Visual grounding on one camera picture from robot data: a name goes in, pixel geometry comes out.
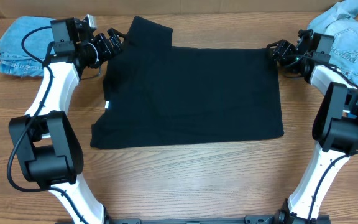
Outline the black t-shirt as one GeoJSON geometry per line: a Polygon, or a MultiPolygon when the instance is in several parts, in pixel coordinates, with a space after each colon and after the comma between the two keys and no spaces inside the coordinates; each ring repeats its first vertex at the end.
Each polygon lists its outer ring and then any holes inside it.
{"type": "Polygon", "coordinates": [[[108,104],[92,125],[99,149],[283,136],[278,71],[267,49],[172,45],[173,31],[135,17],[107,65],[108,104]]]}

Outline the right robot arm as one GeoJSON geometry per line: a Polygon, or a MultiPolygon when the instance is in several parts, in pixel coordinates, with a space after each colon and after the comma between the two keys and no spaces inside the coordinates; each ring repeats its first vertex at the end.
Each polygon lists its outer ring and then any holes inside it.
{"type": "Polygon", "coordinates": [[[279,66],[299,75],[324,96],[313,123],[312,158],[296,187],[273,215],[252,215],[246,223],[330,223],[319,210],[343,165],[358,154],[358,85],[331,64],[335,37],[300,30],[298,42],[268,44],[279,66]]]}

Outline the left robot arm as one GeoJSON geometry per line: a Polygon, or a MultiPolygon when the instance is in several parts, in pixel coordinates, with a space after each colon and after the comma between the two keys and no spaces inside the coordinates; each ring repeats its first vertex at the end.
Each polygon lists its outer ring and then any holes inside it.
{"type": "Polygon", "coordinates": [[[12,178],[12,163],[17,159],[24,178],[38,185],[34,192],[56,196],[73,223],[112,223],[82,174],[83,151],[67,113],[83,70],[100,68],[121,53],[124,34],[109,29],[107,34],[94,35],[97,25],[89,14],[82,20],[52,20],[48,28],[53,41],[40,61],[44,77],[37,96],[25,115],[9,122],[14,147],[7,163],[7,179],[16,190],[29,191],[12,178]]]}

